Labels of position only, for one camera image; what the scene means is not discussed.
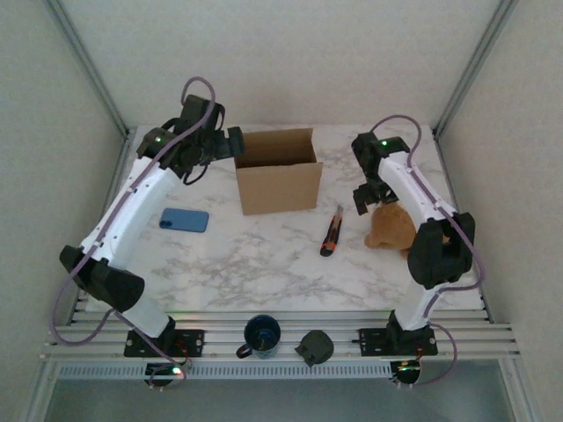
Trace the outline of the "brown plush toy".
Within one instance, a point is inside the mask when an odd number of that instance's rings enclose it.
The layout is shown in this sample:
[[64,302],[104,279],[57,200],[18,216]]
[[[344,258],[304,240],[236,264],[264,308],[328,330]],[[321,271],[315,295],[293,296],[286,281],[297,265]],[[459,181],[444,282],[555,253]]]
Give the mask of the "brown plush toy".
[[370,249],[397,251],[407,260],[416,229],[410,215],[397,203],[377,207],[370,219],[364,244]]

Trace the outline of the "orange and black utility knife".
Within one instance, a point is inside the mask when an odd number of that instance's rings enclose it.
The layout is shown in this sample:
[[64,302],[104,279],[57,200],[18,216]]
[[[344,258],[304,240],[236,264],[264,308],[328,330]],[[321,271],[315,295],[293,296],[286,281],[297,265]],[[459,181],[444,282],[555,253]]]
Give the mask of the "orange and black utility knife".
[[340,237],[343,210],[344,208],[342,205],[337,206],[336,212],[331,220],[325,239],[319,251],[322,257],[330,257],[336,250]]

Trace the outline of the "brown cardboard express box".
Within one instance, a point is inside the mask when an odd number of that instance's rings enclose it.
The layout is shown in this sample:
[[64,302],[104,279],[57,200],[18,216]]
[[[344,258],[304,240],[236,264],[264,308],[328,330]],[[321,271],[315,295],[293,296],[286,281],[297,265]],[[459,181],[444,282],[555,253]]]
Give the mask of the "brown cardboard express box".
[[244,134],[245,153],[235,158],[244,215],[314,209],[323,164],[312,144],[313,129]]

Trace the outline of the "blue smartphone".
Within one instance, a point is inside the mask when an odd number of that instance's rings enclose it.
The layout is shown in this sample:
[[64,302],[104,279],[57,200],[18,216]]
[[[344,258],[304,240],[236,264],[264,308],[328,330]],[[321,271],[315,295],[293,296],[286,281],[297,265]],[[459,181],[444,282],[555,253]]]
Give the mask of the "blue smartphone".
[[208,212],[166,208],[159,220],[160,229],[203,233],[208,227]]

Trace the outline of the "dark green round tape measure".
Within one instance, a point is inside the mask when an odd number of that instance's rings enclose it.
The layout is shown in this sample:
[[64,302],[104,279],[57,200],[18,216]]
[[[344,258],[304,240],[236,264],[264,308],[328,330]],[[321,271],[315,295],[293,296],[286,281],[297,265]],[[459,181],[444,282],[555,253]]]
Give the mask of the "dark green round tape measure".
[[302,338],[295,351],[308,367],[313,367],[333,356],[334,344],[324,331],[313,330]]

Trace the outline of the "dark blue mug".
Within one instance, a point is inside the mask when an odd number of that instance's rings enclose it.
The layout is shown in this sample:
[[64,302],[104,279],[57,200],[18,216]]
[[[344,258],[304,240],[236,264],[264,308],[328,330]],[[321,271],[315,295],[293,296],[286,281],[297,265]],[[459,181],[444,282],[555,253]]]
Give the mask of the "dark blue mug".
[[244,328],[245,343],[236,351],[239,359],[255,356],[258,359],[272,358],[281,341],[281,327],[278,321],[269,315],[252,317]]

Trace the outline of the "right controller board with light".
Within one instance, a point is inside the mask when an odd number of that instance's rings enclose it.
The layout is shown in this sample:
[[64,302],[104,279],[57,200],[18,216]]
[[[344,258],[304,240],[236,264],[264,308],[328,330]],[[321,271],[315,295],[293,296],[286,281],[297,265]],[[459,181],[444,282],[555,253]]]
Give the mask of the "right controller board with light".
[[419,380],[421,364],[418,360],[391,362],[391,380],[400,388],[412,388]]

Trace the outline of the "controller board with light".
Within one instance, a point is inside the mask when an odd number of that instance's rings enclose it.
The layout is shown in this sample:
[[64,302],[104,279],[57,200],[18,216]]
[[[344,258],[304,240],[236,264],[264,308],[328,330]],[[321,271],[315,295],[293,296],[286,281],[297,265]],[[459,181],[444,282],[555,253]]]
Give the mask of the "controller board with light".
[[171,363],[149,363],[145,368],[144,382],[150,389],[162,391],[184,379],[182,367]]
[[391,380],[400,388],[412,388],[419,380],[421,364],[418,360],[391,362]]

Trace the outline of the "left controller board with light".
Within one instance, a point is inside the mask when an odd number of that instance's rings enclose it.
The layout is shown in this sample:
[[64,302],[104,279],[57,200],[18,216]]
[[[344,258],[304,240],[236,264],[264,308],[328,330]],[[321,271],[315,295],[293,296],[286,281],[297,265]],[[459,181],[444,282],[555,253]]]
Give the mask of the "left controller board with light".
[[149,363],[145,368],[144,382],[150,389],[162,391],[184,379],[182,367],[171,363]]

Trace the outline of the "aluminium side rail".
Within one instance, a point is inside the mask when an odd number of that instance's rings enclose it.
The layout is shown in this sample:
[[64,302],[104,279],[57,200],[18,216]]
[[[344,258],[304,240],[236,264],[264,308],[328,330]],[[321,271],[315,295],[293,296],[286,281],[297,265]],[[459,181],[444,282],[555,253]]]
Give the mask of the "aluminium side rail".
[[[440,160],[440,164],[441,164],[441,167],[442,167],[442,173],[443,173],[443,176],[445,177],[445,180],[446,180],[446,185],[448,187],[448,192],[449,192],[449,195],[450,195],[451,203],[453,204],[453,207],[456,210],[459,210],[460,209],[459,201],[457,200],[457,195],[456,195],[453,183],[452,183],[450,171],[448,169],[448,165],[446,164],[446,160],[444,158],[440,139],[438,138],[438,135],[435,133],[434,130],[432,130],[431,133],[432,133],[432,139],[433,139],[434,145],[435,145],[435,150],[436,150],[436,153],[438,155],[438,158]],[[487,301],[486,301],[486,295],[483,291],[483,285],[484,285],[485,279],[487,277],[484,259],[482,257],[481,252],[476,248],[474,241],[467,244],[467,247],[469,248],[470,252],[472,253],[471,274],[474,277],[472,284],[463,285],[463,286],[455,285],[454,287],[447,287],[444,290],[444,292],[461,293],[461,292],[477,291],[479,293],[479,298],[480,298],[481,303],[482,303],[482,309],[486,312],[487,318],[490,319],[491,321],[493,321],[494,319],[491,317],[491,311],[488,307],[488,304],[487,304]]]
[[[132,129],[129,132],[129,135],[125,137],[122,141],[120,151],[115,162],[115,166],[113,167],[110,185],[101,208],[101,212],[99,215],[100,218],[102,218],[106,213],[106,211],[110,208],[111,204],[113,203],[113,200],[116,198],[118,192],[121,189],[122,180],[124,178],[124,172],[126,171],[126,167],[128,165],[128,158],[134,139],[135,139],[135,130]],[[100,314],[101,316],[104,312],[107,311],[107,309],[108,309],[107,305],[95,304],[91,296],[88,293],[86,293],[83,289],[79,288],[77,290],[77,297],[75,300],[74,308],[72,310],[72,314],[69,317],[69,323],[71,324],[77,319],[76,314],[92,311],[95,314]]]

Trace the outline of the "aluminium frame post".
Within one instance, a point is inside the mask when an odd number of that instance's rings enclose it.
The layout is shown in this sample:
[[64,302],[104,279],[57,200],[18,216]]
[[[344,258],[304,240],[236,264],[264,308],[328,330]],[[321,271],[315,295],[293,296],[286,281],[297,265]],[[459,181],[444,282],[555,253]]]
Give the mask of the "aluminium frame post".
[[494,45],[514,12],[519,0],[499,0],[486,28],[473,49],[461,76],[450,94],[436,123],[432,126],[432,134],[438,143],[455,119],[457,112],[475,83],[479,72],[482,70],[487,57],[492,52]]
[[62,0],[41,0],[48,13],[55,22],[66,45],[77,60],[87,82],[93,89],[95,96],[100,101],[110,121],[123,138],[127,138],[130,129],[123,119],[112,95],[97,69],[94,60],[78,33],[76,25],[67,12]]

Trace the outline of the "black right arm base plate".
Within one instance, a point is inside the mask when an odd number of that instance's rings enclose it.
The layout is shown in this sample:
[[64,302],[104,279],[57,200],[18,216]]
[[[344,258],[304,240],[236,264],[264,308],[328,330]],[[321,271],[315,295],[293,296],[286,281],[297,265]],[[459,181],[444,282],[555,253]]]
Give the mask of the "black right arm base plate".
[[416,331],[364,328],[359,330],[358,343],[362,357],[438,354],[435,333],[428,326]]

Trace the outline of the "aluminium mounting rail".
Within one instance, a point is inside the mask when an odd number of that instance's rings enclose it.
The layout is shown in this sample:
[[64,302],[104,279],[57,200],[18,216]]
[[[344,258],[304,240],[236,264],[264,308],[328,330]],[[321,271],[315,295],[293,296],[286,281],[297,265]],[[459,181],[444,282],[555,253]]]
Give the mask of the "aluminium mounting rail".
[[[244,342],[243,329],[250,312],[180,312],[173,314],[180,329],[203,330],[202,360],[235,360],[235,352]],[[275,359],[295,361],[295,347],[309,331],[321,330],[335,345],[334,359],[358,360],[357,342],[362,328],[382,328],[385,311],[280,311],[274,318],[281,326],[281,343]],[[436,324],[436,360],[457,356],[461,360],[517,359],[520,350],[509,324],[493,324],[483,310],[438,310]],[[104,329],[84,346],[65,346],[48,335],[40,349],[41,360],[110,361],[123,360],[128,327],[112,316]]]

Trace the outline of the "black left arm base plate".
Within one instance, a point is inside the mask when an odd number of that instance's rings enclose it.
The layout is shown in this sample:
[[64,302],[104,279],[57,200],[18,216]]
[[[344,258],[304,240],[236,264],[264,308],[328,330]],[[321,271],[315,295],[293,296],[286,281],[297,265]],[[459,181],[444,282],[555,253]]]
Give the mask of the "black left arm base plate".
[[[204,346],[204,330],[175,329],[150,338],[163,353],[172,358],[199,358]],[[159,354],[135,331],[129,331],[123,355],[128,358],[154,358]]]

